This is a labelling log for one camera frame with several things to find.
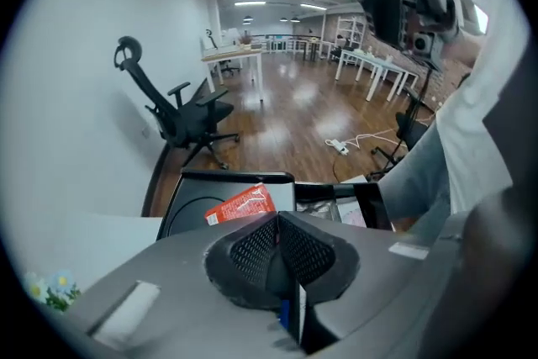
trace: white shirt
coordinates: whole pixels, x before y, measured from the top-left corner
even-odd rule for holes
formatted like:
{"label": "white shirt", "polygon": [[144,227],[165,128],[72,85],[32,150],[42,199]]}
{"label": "white shirt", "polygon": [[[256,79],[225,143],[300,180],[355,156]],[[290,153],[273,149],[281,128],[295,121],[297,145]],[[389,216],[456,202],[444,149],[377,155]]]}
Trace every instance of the white shirt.
{"label": "white shirt", "polygon": [[471,75],[437,114],[450,181],[451,212],[468,211],[512,184],[508,168],[483,124],[530,38],[517,0],[472,0],[489,18]]}

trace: white shelving unit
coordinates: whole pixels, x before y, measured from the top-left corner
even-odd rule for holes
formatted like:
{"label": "white shelving unit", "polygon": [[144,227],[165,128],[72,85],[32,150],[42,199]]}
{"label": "white shelving unit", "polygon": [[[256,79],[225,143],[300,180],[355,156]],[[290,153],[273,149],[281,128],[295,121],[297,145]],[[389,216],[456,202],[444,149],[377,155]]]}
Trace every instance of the white shelving unit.
{"label": "white shelving unit", "polygon": [[[335,32],[335,45],[337,41],[336,37],[341,35],[343,38],[349,38],[351,43],[356,42],[359,44],[359,48],[362,48],[362,40],[364,39],[366,28],[363,20],[363,17],[354,16],[353,18],[342,18],[339,15]],[[349,63],[353,62],[356,64],[356,59],[349,61]]]}

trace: person's leg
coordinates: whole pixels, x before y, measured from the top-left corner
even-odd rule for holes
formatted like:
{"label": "person's leg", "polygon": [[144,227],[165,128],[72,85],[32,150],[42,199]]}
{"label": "person's leg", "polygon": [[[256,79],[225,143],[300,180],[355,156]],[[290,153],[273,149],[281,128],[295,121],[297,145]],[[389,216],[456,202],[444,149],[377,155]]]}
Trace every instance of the person's leg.
{"label": "person's leg", "polygon": [[[450,214],[448,172],[435,123],[378,184],[391,221],[435,213],[444,223]],[[415,229],[420,226],[434,229],[435,223],[417,222]]]}

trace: power strip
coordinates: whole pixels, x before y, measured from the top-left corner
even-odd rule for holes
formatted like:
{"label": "power strip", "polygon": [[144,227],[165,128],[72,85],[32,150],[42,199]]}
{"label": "power strip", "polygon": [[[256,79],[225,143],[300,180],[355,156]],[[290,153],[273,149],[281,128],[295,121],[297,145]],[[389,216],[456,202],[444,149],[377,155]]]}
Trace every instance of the power strip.
{"label": "power strip", "polygon": [[344,156],[347,156],[347,153],[350,152],[345,147],[345,145],[343,143],[339,142],[338,140],[330,140],[329,142],[332,144],[332,146],[334,146],[336,148],[336,151],[338,151],[339,153],[341,153]]}

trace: red package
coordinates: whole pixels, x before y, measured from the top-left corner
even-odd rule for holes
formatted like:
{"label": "red package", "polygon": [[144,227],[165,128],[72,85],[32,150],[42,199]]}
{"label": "red package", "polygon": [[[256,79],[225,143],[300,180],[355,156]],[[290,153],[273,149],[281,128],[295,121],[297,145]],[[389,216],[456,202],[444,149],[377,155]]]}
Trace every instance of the red package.
{"label": "red package", "polygon": [[222,202],[205,214],[208,224],[218,224],[224,221],[246,217],[275,210],[271,195],[260,182],[247,188],[244,192]]}

